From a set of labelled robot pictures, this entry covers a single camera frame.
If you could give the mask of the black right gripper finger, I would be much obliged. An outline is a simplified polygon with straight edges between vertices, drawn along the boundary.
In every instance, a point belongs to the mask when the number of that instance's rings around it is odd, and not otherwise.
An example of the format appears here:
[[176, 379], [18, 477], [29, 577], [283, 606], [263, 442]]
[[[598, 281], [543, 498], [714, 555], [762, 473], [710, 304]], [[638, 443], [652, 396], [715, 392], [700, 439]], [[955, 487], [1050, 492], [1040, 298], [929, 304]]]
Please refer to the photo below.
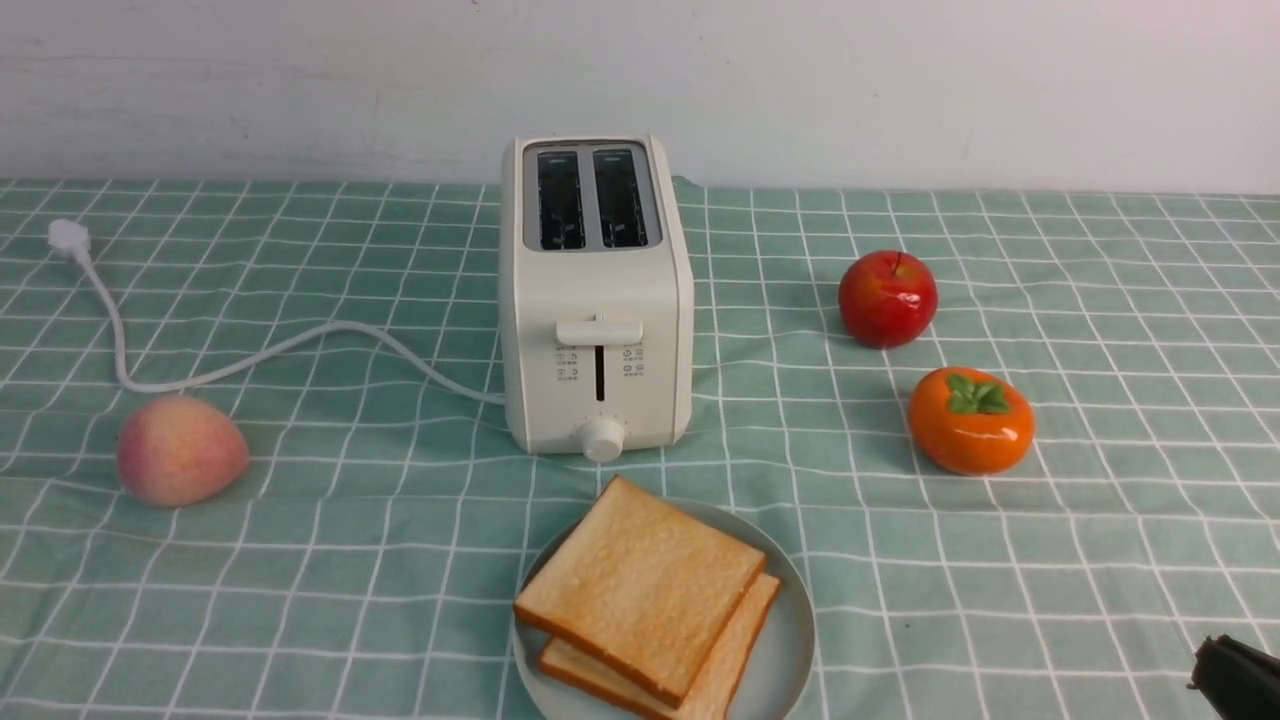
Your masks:
[[1279, 717], [1279, 659], [1230, 635], [1204, 638], [1187, 688], [1221, 719]]

